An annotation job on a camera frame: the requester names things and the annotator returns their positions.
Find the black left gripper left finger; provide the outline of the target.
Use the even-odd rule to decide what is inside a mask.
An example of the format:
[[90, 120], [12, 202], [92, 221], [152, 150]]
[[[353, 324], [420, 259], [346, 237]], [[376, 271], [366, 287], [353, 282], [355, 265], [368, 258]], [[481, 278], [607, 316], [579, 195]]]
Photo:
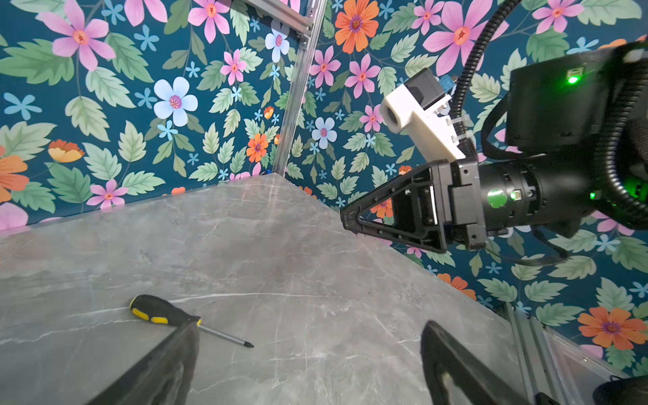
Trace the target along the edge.
[[184, 405], [198, 352], [199, 331], [186, 322], [89, 403]]

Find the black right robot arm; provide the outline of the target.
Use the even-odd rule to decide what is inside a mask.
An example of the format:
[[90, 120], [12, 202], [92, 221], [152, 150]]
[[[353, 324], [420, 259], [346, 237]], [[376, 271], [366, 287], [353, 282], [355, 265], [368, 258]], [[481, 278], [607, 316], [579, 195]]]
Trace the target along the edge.
[[[582, 218], [605, 214], [634, 230], [647, 226], [647, 45], [561, 57], [515, 69], [509, 90], [482, 126], [487, 165], [462, 152], [460, 106], [423, 70], [389, 93], [381, 114], [405, 131], [425, 163], [351, 202], [341, 212], [356, 234], [444, 253], [452, 243], [484, 248], [489, 238], [528, 225], [574, 236]], [[597, 364], [567, 367], [548, 342], [548, 322], [504, 309], [521, 387], [494, 374], [437, 322], [422, 332], [425, 381], [435, 404], [644, 404], [645, 376]]]

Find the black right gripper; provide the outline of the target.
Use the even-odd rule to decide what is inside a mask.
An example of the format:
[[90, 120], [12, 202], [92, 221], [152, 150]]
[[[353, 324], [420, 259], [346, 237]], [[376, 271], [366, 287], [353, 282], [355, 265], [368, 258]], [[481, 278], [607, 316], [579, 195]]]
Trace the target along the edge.
[[379, 186], [340, 210], [344, 229], [444, 253], [485, 247], [487, 229], [474, 158], [437, 160]]

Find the black yellow screwdriver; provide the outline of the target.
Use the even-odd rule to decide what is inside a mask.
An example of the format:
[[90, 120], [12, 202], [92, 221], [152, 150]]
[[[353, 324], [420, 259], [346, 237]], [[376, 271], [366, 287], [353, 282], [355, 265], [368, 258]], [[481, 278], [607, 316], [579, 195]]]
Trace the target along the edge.
[[210, 327], [204, 326], [202, 318], [191, 315], [181, 308], [163, 300], [155, 295], [137, 295], [129, 304], [130, 312], [136, 317], [154, 324], [180, 327], [185, 323], [197, 326], [203, 332], [209, 333], [220, 339], [227, 340], [234, 344], [253, 349], [254, 345], [244, 339], [239, 339], [225, 332], [217, 331]]

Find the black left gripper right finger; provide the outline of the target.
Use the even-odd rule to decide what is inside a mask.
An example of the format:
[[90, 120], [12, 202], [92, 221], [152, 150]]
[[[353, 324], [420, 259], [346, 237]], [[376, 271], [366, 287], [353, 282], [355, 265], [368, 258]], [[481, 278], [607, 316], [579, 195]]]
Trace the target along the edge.
[[529, 403], [437, 322], [425, 324], [420, 354], [433, 404]]

